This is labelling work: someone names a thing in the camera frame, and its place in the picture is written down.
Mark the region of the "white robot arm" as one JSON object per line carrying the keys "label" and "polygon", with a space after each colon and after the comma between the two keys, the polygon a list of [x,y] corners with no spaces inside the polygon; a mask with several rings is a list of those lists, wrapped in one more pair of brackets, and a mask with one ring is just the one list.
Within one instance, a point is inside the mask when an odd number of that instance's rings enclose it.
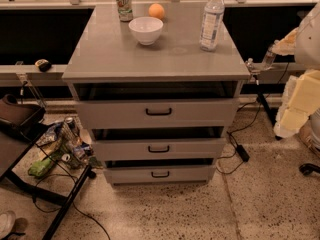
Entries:
{"label": "white robot arm", "polygon": [[320,2],[299,26],[276,43],[277,55],[293,55],[306,68],[300,76],[290,76],[276,115],[274,133],[282,138],[299,134],[314,153],[320,151]]}

